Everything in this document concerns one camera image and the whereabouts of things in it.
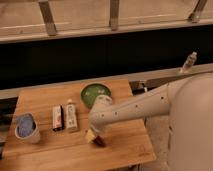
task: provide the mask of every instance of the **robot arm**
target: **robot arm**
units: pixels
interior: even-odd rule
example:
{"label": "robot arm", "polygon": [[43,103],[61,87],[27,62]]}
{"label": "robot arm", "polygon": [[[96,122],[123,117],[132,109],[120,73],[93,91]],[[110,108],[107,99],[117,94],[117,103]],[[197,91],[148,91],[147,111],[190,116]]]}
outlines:
{"label": "robot arm", "polygon": [[171,101],[189,79],[165,84],[115,105],[112,105],[112,99],[109,96],[100,95],[96,98],[89,114],[90,127],[99,134],[108,124],[168,114]]}

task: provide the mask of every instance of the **cup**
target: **cup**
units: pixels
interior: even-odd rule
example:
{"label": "cup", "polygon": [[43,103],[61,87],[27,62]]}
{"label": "cup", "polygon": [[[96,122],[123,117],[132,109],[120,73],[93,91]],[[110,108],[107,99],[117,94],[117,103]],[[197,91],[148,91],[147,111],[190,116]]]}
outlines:
{"label": "cup", "polygon": [[18,134],[18,126],[16,126],[15,128],[15,136],[20,139],[20,140],[24,140],[28,143],[31,143],[31,144],[36,144],[40,141],[40,132],[39,132],[39,129],[38,129],[38,126],[37,126],[37,123],[35,123],[36,127],[34,129],[34,131],[26,136],[26,137],[20,137],[19,134]]}

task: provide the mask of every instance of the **wooden table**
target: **wooden table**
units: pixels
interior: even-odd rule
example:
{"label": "wooden table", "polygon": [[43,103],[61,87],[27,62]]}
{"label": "wooden table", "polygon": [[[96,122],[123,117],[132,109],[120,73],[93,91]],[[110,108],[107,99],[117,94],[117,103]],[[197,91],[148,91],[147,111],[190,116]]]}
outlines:
{"label": "wooden table", "polygon": [[[111,89],[114,103],[132,97],[127,80],[103,81]],[[26,89],[20,93],[10,127],[1,171],[94,171],[121,168],[155,159],[153,148],[142,120],[116,123],[103,134],[105,148],[87,144],[89,109],[80,99],[81,90],[89,83],[70,84],[48,88]],[[52,131],[52,107],[65,105],[72,98],[76,103],[80,130],[69,134]],[[32,113],[38,123],[41,141],[32,145],[14,135],[15,118]]]}

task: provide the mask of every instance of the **metal bar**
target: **metal bar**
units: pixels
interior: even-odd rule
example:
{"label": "metal bar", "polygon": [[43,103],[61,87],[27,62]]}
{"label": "metal bar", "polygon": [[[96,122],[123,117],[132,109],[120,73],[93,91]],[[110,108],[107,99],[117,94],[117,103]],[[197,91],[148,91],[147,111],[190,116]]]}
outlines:
{"label": "metal bar", "polygon": [[200,21],[201,13],[207,3],[207,0],[199,0],[194,11],[190,14],[189,20],[192,23],[197,23]]}
{"label": "metal bar", "polygon": [[118,30],[119,0],[110,0],[110,22],[112,31]]}
{"label": "metal bar", "polygon": [[43,20],[46,26],[46,31],[49,36],[55,36],[57,34],[57,30],[55,27],[55,23],[53,20],[52,12],[50,9],[48,0],[38,0],[39,7],[43,16]]}

